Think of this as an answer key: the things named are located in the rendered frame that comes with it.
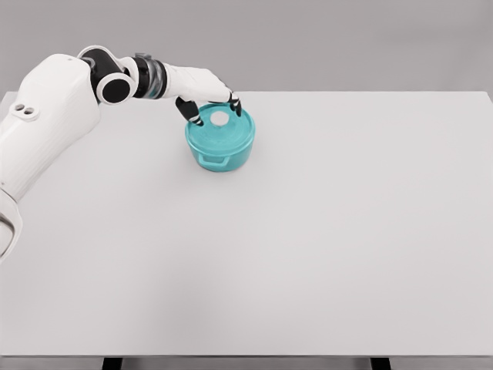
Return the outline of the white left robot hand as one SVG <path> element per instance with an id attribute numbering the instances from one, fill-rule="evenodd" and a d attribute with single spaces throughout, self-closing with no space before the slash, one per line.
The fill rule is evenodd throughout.
<path id="1" fill-rule="evenodd" d="M 176 108 L 184 119 L 196 126 L 203 120 L 197 102 L 227 103 L 232 112 L 242 116 L 240 98 L 208 69 L 178 67 L 176 77 Z"/>

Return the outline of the teal pot lid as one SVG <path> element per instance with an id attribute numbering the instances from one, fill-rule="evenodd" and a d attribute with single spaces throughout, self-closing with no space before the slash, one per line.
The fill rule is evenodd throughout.
<path id="1" fill-rule="evenodd" d="M 204 153 L 232 154 L 248 146 L 255 137 L 256 128 L 251 115 L 244 109 L 238 116 L 228 103 L 206 104 L 199 108 L 202 126 L 188 122 L 185 137 L 188 144 Z M 212 122 L 214 113 L 224 113 L 228 120 L 222 126 Z"/>

